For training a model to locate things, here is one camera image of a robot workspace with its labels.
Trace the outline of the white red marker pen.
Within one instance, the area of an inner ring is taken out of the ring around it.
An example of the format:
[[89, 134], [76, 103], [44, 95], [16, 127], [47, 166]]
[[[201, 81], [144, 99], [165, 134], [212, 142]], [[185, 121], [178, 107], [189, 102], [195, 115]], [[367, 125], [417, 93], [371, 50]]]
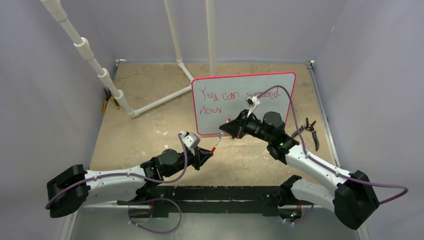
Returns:
[[215, 143], [215, 145], [214, 145], [214, 147], [213, 147], [213, 148], [217, 148], [217, 147], [218, 147], [218, 145], [219, 145], [220, 141], [222, 140], [222, 138], [223, 138], [223, 136], [224, 136], [224, 134], [225, 134], [225, 133], [226, 133], [225, 131], [222, 131], [222, 132], [219, 134], [219, 136], [218, 136], [218, 138], [217, 138], [217, 141], [216, 141], [216, 143]]

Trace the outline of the pink framed whiteboard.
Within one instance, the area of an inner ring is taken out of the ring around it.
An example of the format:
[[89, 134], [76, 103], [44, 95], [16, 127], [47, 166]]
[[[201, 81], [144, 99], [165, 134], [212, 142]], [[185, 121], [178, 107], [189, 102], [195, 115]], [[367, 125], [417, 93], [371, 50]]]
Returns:
[[220, 134], [219, 126], [248, 109], [246, 98], [259, 97], [254, 114], [262, 119], [270, 111], [289, 114], [297, 75], [294, 72], [252, 73], [196, 78], [191, 82], [196, 131], [201, 136]]

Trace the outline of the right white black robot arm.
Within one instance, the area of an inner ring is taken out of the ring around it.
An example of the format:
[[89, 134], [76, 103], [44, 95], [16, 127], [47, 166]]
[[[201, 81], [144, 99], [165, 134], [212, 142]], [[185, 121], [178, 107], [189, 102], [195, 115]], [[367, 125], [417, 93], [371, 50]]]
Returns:
[[237, 118], [219, 126], [231, 137], [245, 135], [267, 142], [267, 151], [285, 165], [296, 168], [317, 182], [293, 176], [284, 184], [280, 196], [288, 204], [307, 201], [333, 212], [346, 227], [357, 230], [380, 206], [369, 177], [362, 171], [352, 173], [309, 153], [285, 132], [285, 123], [275, 111], [265, 113], [262, 120], [242, 110]]

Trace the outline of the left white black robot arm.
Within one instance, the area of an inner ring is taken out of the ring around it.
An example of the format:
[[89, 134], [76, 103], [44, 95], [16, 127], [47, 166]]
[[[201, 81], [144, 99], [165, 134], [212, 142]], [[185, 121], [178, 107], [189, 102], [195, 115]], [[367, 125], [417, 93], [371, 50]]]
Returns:
[[45, 209], [51, 218], [61, 218], [80, 207], [110, 201], [135, 202], [149, 199], [149, 189], [182, 178], [189, 166], [199, 170], [214, 155], [201, 147], [166, 149], [150, 160], [126, 169], [94, 171], [76, 164], [47, 182]]

